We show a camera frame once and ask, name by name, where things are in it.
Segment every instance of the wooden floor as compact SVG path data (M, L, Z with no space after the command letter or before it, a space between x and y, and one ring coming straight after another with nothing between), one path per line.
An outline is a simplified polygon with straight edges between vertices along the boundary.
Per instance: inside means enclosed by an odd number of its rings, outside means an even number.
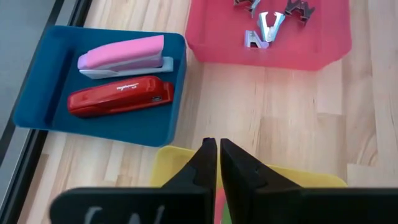
M183 34L189 7L95 0L86 26ZM204 65L189 50L173 144L230 138L268 164L398 186L398 1L352 0L351 26L352 51L319 72ZM49 133L20 223L48 223L49 203L72 187L148 185L157 150Z

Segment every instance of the swingline logo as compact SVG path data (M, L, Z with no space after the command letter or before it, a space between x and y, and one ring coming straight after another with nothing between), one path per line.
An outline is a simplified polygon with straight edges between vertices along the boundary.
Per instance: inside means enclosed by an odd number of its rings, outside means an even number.
M123 91L125 88L132 88L132 89L135 89L135 88L137 88L138 84L139 84L139 83L134 83L134 84L130 84L130 85L119 86L119 87L116 87L116 89L117 89L117 90L120 90L120 91Z
M84 224L92 224L91 221L93 221L94 215L96 215L96 213L101 213L102 210L103 209L101 207L97 207L97 206L88 208L88 211L86 212L86 215L85 215ZM161 205L161 206L159 206L159 208L157 208L154 224L160 224L164 210L165 210L164 205ZM127 224L141 224L141 223L142 222L139 217L139 214L133 213L130 216L129 222Z

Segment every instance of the yellow tray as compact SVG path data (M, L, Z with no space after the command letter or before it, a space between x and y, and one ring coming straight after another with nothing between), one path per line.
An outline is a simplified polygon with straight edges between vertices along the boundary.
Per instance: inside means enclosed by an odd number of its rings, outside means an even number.
M155 158L155 166L150 180L151 186L160 187L170 180L192 158L195 151L175 146L165 146L159 149ZM299 170L269 166L280 175L290 179L302 187L346 187L347 184L340 178L328 174L316 174ZM221 188L220 165L217 171L217 188Z

